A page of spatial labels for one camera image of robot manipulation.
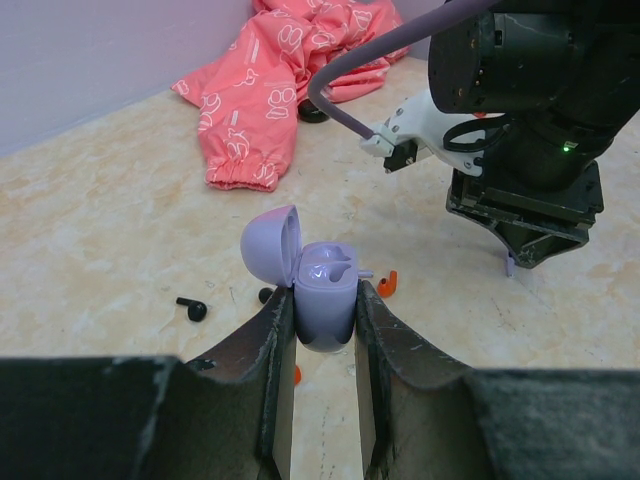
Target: white wall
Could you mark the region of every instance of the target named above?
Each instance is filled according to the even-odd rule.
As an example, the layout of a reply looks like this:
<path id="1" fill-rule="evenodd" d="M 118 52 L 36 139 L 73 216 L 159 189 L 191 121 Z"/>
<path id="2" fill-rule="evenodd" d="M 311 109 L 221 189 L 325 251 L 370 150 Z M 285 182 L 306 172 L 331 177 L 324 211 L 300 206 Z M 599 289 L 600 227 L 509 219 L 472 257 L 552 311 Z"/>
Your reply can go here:
<path id="1" fill-rule="evenodd" d="M 444 0 L 394 0 L 398 12 L 405 21 L 419 17 L 443 3 Z M 418 42 L 411 47 L 411 56 L 426 60 L 429 56 L 429 39 Z"/>
<path id="2" fill-rule="evenodd" d="M 217 58 L 249 0 L 0 0 L 0 156 Z"/>

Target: open case lid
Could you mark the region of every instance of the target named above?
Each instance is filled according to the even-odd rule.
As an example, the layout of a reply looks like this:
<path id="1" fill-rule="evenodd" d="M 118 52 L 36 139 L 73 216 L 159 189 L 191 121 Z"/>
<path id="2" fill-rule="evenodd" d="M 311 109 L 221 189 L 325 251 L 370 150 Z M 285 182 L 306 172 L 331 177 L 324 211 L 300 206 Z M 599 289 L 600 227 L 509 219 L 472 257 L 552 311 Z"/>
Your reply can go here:
<path id="1" fill-rule="evenodd" d="M 291 287 L 301 244 L 298 211 L 295 205 L 289 205 L 254 218 L 242 232 L 240 251 L 254 277 L 271 285 Z"/>

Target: beige tile floor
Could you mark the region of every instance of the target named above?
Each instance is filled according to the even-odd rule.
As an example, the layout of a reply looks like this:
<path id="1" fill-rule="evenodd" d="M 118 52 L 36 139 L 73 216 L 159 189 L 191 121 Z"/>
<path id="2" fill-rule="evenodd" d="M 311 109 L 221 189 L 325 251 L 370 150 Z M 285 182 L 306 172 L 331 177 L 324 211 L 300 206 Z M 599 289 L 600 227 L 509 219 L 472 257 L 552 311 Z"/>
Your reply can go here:
<path id="1" fill-rule="evenodd" d="M 425 83 L 406 59 L 345 108 L 384 119 Z M 243 227 L 295 203 L 305 242 L 351 243 L 378 276 L 398 270 L 391 309 L 463 362 L 640 366 L 640 118 L 601 159 L 591 243 L 513 279 L 491 234 L 445 212 L 451 171 L 435 159 L 385 175 L 336 123 L 301 125 L 275 193 L 221 192 L 203 182 L 197 123 L 166 92 L 0 160 L 1 355 L 198 355 L 259 309 Z M 206 321 L 189 323 L 177 295 L 206 301 Z M 292 478 L 361 478 L 353 345 L 300 347 L 297 362 Z"/>

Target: lavender earbud case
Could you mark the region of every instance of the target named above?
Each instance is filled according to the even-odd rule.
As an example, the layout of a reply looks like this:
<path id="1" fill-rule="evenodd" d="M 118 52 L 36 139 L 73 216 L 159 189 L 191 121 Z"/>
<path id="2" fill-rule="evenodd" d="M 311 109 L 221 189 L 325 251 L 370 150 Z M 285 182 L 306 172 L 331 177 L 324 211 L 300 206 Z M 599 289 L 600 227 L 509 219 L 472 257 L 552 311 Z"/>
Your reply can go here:
<path id="1" fill-rule="evenodd" d="M 340 350 L 351 338 L 358 294 L 358 259 L 344 243 L 316 242 L 302 248 L 293 205 L 252 220 L 240 241 L 242 259 L 263 282 L 293 287 L 296 334 L 318 352 Z"/>

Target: black earbud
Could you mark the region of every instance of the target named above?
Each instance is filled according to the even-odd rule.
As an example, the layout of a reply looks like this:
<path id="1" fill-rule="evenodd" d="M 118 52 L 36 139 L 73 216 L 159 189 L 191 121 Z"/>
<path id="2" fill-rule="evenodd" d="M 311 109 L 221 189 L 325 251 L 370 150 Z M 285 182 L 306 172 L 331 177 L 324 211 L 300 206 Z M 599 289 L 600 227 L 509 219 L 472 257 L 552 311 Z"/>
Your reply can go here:
<path id="1" fill-rule="evenodd" d="M 273 295 L 273 290 L 265 287 L 260 289 L 260 292 L 258 293 L 258 299 L 260 300 L 260 303 L 264 305 L 269 301 L 271 295 Z"/>
<path id="2" fill-rule="evenodd" d="M 198 300 L 178 297 L 176 303 L 187 307 L 187 316 L 192 322 L 201 322 L 207 316 L 207 306 Z"/>
<path id="3" fill-rule="evenodd" d="M 329 120 L 329 116 L 322 110 L 319 110 L 311 100 L 303 100 L 298 106 L 298 115 L 300 120 L 307 123 L 322 123 Z"/>

